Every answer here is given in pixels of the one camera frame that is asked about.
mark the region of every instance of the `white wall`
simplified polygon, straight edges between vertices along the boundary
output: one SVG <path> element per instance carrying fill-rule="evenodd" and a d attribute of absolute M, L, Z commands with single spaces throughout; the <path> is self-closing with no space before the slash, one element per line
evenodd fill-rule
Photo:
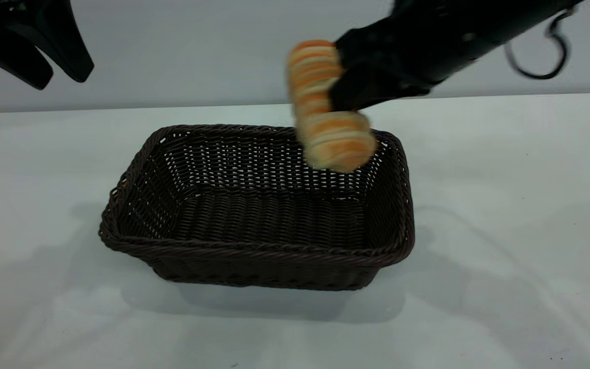
<path fill-rule="evenodd" d="M 44 91 L 0 70 L 0 111 L 283 103 L 284 58 L 386 16 L 391 0 L 72 0 L 95 61 L 85 84 L 55 68 Z M 528 69 L 550 70 L 543 27 L 515 40 Z M 552 81 L 513 73 L 498 50 L 433 96 L 590 92 L 590 0 L 564 27 L 573 57 Z"/>

